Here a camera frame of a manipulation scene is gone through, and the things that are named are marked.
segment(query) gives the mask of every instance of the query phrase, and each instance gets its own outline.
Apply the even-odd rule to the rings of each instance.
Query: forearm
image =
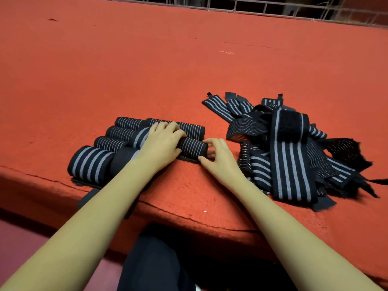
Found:
[[[231,190],[248,209],[299,291],[381,290],[249,181]]]
[[[83,290],[128,208],[154,173],[141,159],[130,161],[1,290]]]

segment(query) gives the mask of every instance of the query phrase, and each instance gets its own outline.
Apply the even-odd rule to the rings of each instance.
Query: black pants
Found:
[[[176,252],[162,240],[141,235],[128,254],[117,291],[195,291]]]

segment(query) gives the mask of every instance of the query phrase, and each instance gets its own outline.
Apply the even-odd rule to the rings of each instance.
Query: red carpet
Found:
[[[71,156],[118,116],[200,124],[206,137],[224,137],[228,124],[201,105],[208,91],[252,103],[283,93],[329,137],[362,143],[374,161],[366,177],[388,176],[386,30],[101,0],[0,0],[0,32],[0,204],[15,213],[60,227],[88,191],[70,182]],[[362,192],[321,213],[280,206],[388,280],[388,192],[374,188],[381,199]],[[267,249],[228,194],[183,161],[142,195],[112,249],[128,251],[150,220]]]

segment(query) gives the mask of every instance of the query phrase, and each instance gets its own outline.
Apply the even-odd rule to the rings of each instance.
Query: right hand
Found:
[[[203,142],[213,147],[208,150],[207,156],[214,161],[203,156],[199,156],[198,160],[222,185],[234,191],[241,181],[247,181],[224,139],[209,138]]]

